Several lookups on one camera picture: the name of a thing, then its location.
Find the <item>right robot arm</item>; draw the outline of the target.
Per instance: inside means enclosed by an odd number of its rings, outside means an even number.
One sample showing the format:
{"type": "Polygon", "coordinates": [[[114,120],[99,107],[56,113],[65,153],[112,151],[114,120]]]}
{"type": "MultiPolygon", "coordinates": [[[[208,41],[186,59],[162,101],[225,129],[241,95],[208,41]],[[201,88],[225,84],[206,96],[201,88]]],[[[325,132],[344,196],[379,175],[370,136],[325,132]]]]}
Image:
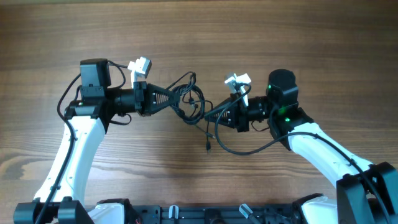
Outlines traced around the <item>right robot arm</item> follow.
{"type": "Polygon", "coordinates": [[[336,189],[335,200],[311,194],[292,203],[291,223],[397,223],[397,170],[388,162],[373,164],[325,134],[299,107],[293,72],[269,74],[265,96],[248,98],[247,74],[231,75],[231,96],[207,112],[205,119],[239,132],[252,121],[266,121],[273,143],[281,143],[318,169],[336,189]]]}

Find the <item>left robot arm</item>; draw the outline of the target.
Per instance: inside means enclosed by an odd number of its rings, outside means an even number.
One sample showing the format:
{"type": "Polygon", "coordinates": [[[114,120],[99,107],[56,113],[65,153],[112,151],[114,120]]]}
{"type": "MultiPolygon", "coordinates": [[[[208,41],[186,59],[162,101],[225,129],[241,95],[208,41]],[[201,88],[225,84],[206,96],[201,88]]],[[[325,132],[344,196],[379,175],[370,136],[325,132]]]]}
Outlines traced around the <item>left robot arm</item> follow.
{"type": "Polygon", "coordinates": [[[143,82],[113,87],[105,58],[80,63],[81,99],[74,99],[58,115],[65,123],[62,143],[52,168],[33,201],[18,203],[14,223],[143,223],[142,215],[126,198],[102,200],[85,209],[85,187],[94,155],[113,123],[114,115],[151,116],[179,102],[169,89],[143,82]]]}

